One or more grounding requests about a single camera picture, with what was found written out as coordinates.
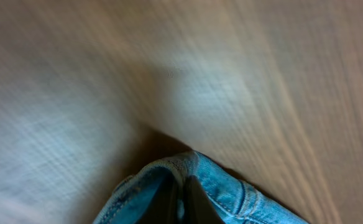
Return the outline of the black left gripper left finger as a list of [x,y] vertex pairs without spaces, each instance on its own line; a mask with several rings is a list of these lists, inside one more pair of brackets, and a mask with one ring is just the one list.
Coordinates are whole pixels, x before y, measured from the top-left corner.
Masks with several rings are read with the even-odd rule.
[[178,184],[167,176],[137,224],[177,223]]

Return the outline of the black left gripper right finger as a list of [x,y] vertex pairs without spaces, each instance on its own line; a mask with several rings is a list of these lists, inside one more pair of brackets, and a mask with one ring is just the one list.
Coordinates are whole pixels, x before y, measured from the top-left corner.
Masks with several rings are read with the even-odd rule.
[[185,217],[187,224],[224,224],[196,176],[186,179],[184,186]]

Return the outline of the light blue denim jeans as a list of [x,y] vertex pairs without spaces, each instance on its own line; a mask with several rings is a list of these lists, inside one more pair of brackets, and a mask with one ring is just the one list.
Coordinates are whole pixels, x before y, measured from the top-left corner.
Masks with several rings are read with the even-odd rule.
[[304,223],[304,219],[196,151],[156,160],[113,191],[95,223],[137,223],[167,177],[178,184],[177,223],[184,223],[184,186],[196,176],[224,223]]

